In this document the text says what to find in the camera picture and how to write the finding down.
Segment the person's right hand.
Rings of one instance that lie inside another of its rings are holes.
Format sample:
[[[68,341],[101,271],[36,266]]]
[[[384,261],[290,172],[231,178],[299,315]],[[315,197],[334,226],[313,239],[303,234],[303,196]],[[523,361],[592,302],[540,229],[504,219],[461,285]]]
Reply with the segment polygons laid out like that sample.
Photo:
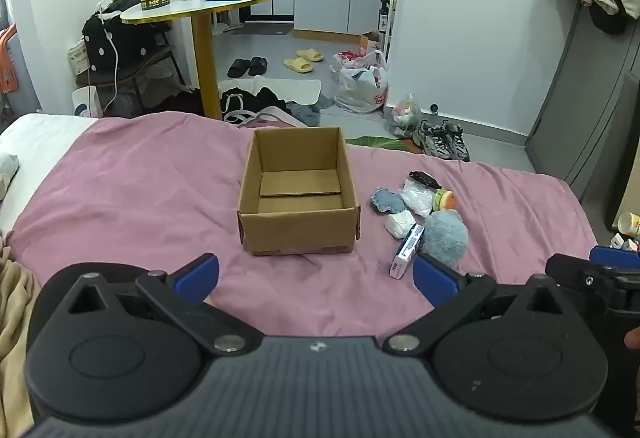
[[[629,350],[640,349],[640,328],[634,328],[626,333],[624,344]]]

